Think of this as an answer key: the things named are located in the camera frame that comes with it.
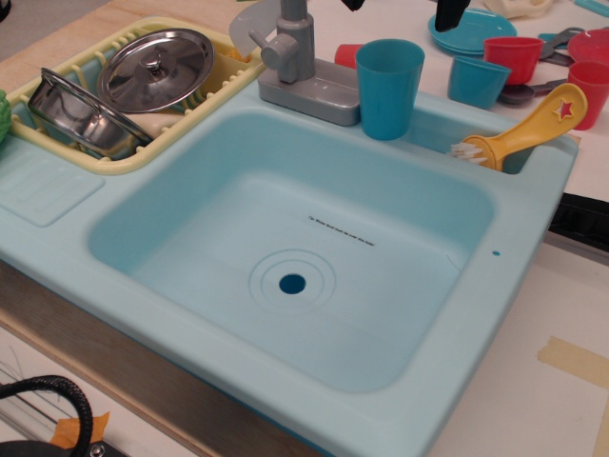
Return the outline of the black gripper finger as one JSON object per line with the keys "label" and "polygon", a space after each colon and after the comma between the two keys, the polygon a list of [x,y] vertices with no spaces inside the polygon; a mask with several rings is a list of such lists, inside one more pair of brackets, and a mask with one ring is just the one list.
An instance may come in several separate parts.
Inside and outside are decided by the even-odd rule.
{"label": "black gripper finger", "polygon": [[438,0],[435,16],[435,30],[447,32],[455,29],[469,6],[469,0]]}
{"label": "black gripper finger", "polygon": [[350,11],[357,11],[363,6],[364,0],[342,0],[342,3]]}

